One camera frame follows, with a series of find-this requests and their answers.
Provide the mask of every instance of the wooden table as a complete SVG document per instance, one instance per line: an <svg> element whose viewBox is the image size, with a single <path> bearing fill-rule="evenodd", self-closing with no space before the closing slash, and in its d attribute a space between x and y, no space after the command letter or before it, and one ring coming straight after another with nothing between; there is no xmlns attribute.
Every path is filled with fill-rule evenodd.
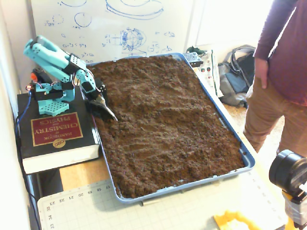
<svg viewBox="0 0 307 230"><path fill-rule="evenodd" d="M265 168L262 166L260 160L257 158L257 154L254 151L253 147L248 142L246 137L243 135L242 131L239 130L239 128L236 126L236 123L234 122L234 120L232 119L231 115L228 113L226 108L223 106L223 104L220 102L218 97L212 92L209 92L209 94L211 95L213 101L217 104L221 112L224 114L225 118L232 125L233 129L239 135L243 143L246 145L249 152L254 156L256 160L256 165L253 170L257 171L263 182L266 184L267 188L271 191L272 195L277 199L281 208L283 208L284 199L282 197L281 190L269 181L269 175L267 170L265 170ZM109 174L103 156L94 161L61 168L59 171L64 191L76 187L81 187L87 184L93 184L98 181L109 178Z"/></svg>

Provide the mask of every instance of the pants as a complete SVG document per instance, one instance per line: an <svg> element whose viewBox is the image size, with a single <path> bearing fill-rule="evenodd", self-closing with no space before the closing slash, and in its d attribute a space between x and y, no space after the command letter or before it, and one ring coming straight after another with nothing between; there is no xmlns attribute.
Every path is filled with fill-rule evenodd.
<svg viewBox="0 0 307 230"><path fill-rule="evenodd" d="M307 157L307 107L284 99L270 81L267 88L262 89L259 78L254 79L246 98L248 109L243 133L256 152L259 152L278 119L284 116L285 124L277 153L291 150Z"/></svg>

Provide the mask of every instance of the floor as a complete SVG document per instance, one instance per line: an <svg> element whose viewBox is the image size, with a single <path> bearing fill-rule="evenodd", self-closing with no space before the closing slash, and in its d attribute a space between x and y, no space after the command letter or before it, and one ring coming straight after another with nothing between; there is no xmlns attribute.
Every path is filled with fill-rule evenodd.
<svg viewBox="0 0 307 230"><path fill-rule="evenodd" d="M236 125L243 130L244 121L245 121L245 108L236 108L233 106L224 105L227 111L230 113ZM284 117L282 117L275 128L272 130L271 134L269 134L259 151L260 160L264 163L264 166L267 170L270 169L271 163L275 159L276 150L278 148L279 140L283 131L284 125Z"/></svg>

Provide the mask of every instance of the soil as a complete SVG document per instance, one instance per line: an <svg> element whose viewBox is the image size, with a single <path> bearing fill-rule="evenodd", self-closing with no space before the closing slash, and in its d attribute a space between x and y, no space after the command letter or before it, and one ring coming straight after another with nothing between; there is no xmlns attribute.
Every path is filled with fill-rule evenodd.
<svg viewBox="0 0 307 230"><path fill-rule="evenodd" d="M239 141L185 62L140 57L90 70L118 119L96 118L117 194L140 197L244 167Z"/></svg>

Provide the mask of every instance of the man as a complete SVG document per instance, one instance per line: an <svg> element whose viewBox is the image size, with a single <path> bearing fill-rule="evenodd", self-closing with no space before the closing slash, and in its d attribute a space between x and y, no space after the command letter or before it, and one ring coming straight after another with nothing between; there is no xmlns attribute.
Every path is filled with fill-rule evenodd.
<svg viewBox="0 0 307 230"><path fill-rule="evenodd" d="M307 157L307 0L274 0L254 57L255 79L247 93L245 136L258 152L284 115L277 152L289 149Z"/></svg>

